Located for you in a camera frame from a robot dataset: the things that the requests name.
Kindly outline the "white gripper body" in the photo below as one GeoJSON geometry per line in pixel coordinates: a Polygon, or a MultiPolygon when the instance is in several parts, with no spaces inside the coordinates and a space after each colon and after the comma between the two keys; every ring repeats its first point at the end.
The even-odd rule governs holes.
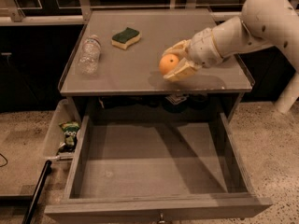
{"type": "Polygon", "coordinates": [[[195,34],[187,45],[187,51],[189,60],[195,69],[213,67],[223,61],[210,28],[195,34]]]}

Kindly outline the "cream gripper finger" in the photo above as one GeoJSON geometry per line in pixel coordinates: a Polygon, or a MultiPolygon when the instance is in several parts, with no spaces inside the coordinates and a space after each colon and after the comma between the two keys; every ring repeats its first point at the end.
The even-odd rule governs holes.
{"type": "Polygon", "coordinates": [[[177,82],[195,75],[200,68],[200,64],[183,58],[173,70],[164,75],[164,79],[171,82],[177,82]]]}
{"type": "Polygon", "coordinates": [[[174,46],[166,49],[163,55],[174,54],[178,56],[180,59],[188,58],[188,46],[190,45],[190,40],[181,40],[177,42],[174,46]]]}

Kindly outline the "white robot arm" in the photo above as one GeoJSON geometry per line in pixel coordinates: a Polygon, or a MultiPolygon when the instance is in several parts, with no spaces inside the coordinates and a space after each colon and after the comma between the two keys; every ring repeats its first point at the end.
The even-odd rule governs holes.
{"type": "Polygon", "coordinates": [[[179,62],[164,79],[179,81],[234,54],[271,46],[299,70],[299,16],[288,0],[246,0],[240,15],[167,49],[165,53],[177,55],[179,62]]]}

